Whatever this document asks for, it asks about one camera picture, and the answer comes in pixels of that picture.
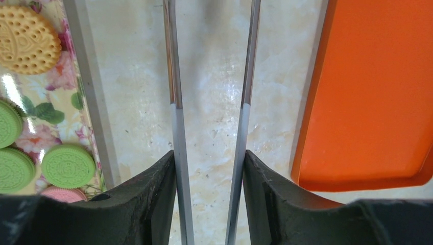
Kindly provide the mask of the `metal tongs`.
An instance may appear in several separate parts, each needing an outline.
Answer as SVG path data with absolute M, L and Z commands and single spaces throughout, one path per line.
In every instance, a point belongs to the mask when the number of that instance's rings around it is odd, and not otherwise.
M 243 182 L 244 159 L 246 155 L 247 135 L 253 91 L 255 57 L 260 24 L 260 5 L 260 0 L 254 0 L 251 2 L 249 37 L 247 45 L 242 100 L 236 138 L 225 244 L 235 244 L 236 242 L 240 194 Z M 194 226 L 182 103 L 175 1 L 163 1 L 163 17 L 166 42 L 167 69 L 170 88 L 172 133 L 176 168 L 181 242 L 182 244 L 194 244 Z

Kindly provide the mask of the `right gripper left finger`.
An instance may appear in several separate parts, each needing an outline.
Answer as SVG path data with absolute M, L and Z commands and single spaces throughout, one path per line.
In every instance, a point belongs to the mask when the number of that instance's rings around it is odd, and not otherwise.
M 91 200 L 1 196 L 1 244 L 168 244 L 176 195 L 173 151 Z

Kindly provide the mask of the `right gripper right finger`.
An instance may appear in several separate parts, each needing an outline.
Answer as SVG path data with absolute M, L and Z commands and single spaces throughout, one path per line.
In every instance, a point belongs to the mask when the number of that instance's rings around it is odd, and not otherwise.
M 251 244 L 432 244 L 432 200 L 341 204 L 289 181 L 246 151 Z

